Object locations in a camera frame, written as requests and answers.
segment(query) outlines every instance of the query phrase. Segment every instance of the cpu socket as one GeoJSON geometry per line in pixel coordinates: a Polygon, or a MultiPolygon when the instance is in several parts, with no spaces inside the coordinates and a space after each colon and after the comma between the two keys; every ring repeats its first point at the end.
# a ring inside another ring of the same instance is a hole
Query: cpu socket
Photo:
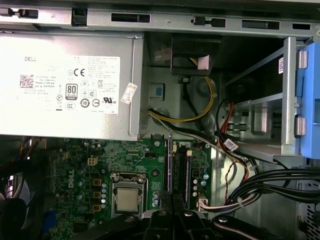
{"type": "Polygon", "coordinates": [[[112,173],[111,217],[132,214],[138,218],[144,212],[148,196],[148,179],[145,174],[112,173]]]}

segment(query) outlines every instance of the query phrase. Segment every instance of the green circuit board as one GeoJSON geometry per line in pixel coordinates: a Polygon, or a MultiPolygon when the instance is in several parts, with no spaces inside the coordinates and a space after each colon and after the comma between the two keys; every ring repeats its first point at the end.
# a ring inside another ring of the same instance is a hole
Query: green circuit board
{"type": "Polygon", "coordinates": [[[142,211],[158,208],[155,195],[164,187],[164,140],[59,141],[60,153],[51,162],[49,173],[49,192],[56,195],[52,210],[57,212],[50,239],[70,239],[112,217],[112,173],[145,175],[148,182],[142,211]]]}
{"type": "MultiPolygon", "coordinates": [[[[185,184],[181,190],[188,192],[185,195],[187,207],[195,209],[193,194],[204,193],[210,197],[211,180],[206,180],[206,186],[202,186],[201,181],[203,173],[211,172],[211,148],[192,140],[173,144],[181,155],[174,161],[181,161],[186,150],[192,152],[188,167],[182,166],[176,171],[186,171],[180,175],[182,184],[185,184]]],[[[158,194],[167,189],[166,140],[134,142],[64,138],[58,140],[58,145],[58,154],[50,161],[47,173],[50,179],[47,193],[55,196],[51,210],[56,211],[57,216],[56,226],[49,231],[51,240],[68,240],[128,211],[139,217],[144,211],[159,208],[158,194]],[[143,184],[137,184],[139,178],[144,179],[143,184]],[[136,199],[134,191],[130,191],[132,188],[138,189],[136,192],[141,198],[137,209],[135,204],[129,204],[132,201],[121,198],[128,193],[117,192],[118,189],[129,191],[129,198],[136,199]]]]}

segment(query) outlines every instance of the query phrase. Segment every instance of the ce mark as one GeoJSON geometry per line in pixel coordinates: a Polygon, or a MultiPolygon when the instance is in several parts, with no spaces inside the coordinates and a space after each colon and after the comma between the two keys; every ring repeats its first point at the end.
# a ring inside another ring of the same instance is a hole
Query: ce mark
{"type": "Polygon", "coordinates": [[[71,76],[72,74],[74,74],[76,77],[79,77],[79,74],[84,77],[85,76],[85,69],[82,68],[82,69],[79,69],[79,68],[76,68],[75,70],[69,70],[68,71],[68,75],[71,76]]]}

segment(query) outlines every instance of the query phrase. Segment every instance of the metal frame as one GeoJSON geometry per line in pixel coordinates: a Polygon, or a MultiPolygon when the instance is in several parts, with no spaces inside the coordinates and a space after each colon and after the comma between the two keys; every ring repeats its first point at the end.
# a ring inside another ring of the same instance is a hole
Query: metal frame
{"type": "Polygon", "coordinates": [[[307,40],[311,37],[320,36],[320,24],[317,22],[306,22],[304,20],[290,21],[281,19],[263,18],[239,18],[220,15],[201,15],[181,12],[152,12],[152,11],[131,11],[118,9],[89,8],[87,10],[87,27],[72,27],[71,7],[45,7],[32,5],[6,5],[1,4],[0,8],[11,9],[37,9],[38,19],[18,18],[18,16],[0,16],[2,28],[6,24],[26,25],[29,27],[60,27],[63,29],[81,29],[92,31],[160,31],[179,33],[202,33],[202,34],[223,34],[238,36],[259,36],[288,38],[296,37],[299,40],[307,40]],[[112,13],[138,13],[150,14],[150,23],[116,22],[111,21],[112,13]],[[210,24],[194,25],[191,20],[194,16],[203,16],[210,21],[212,18],[225,19],[225,27],[212,27],[210,24]],[[278,21],[279,29],[255,29],[243,28],[243,20],[278,21]],[[293,24],[310,24],[310,29],[293,29],[293,24]]]}
{"type": "Polygon", "coordinates": [[[295,138],[295,115],[298,112],[296,107],[296,68],[297,68],[297,44],[296,37],[288,37],[284,40],[284,45],[279,50],[267,56],[260,62],[248,68],[244,72],[235,76],[226,83],[230,85],[264,64],[274,60],[283,54],[283,75],[282,75],[282,93],[239,103],[235,109],[247,109],[261,112],[264,109],[270,111],[275,107],[282,108],[281,120],[281,145],[264,145],[264,144],[240,144],[239,150],[245,154],[272,161],[274,156],[295,156],[299,154],[299,139],[295,138]]]}

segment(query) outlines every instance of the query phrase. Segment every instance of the power supply unit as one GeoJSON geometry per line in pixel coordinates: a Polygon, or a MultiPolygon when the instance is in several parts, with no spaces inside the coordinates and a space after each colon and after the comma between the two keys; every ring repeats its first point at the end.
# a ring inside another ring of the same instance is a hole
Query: power supply unit
{"type": "Polygon", "coordinates": [[[137,140],[143,51],[142,33],[0,33],[0,134],[137,140]]]}

